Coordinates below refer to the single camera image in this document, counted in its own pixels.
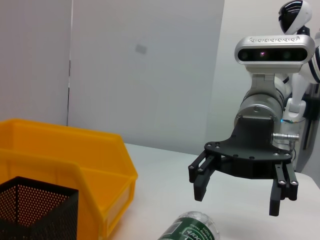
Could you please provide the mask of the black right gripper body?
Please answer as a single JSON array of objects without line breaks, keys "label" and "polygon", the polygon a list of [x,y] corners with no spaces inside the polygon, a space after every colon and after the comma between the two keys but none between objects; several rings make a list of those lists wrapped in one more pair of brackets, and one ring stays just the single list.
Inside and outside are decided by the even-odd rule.
[{"label": "black right gripper body", "polygon": [[231,136],[204,146],[215,170],[245,179],[285,179],[292,153],[272,144],[274,121],[240,118]]}]

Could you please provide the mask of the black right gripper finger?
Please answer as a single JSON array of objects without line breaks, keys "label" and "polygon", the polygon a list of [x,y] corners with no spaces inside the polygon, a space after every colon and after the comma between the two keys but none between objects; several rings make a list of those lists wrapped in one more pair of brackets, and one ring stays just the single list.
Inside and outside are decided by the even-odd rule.
[{"label": "black right gripper finger", "polygon": [[281,200],[288,198],[296,201],[298,198],[299,182],[296,178],[292,163],[281,163],[274,166],[275,175],[269,201],[269,215],[278,216]]},{"label": "black right gripper finger", "polygon": [[203,151],[189,166],[189,182],[193,184],[194,199],[201,202],[207,191],[211,175],[221,161],[220,155],[207,154]]}]

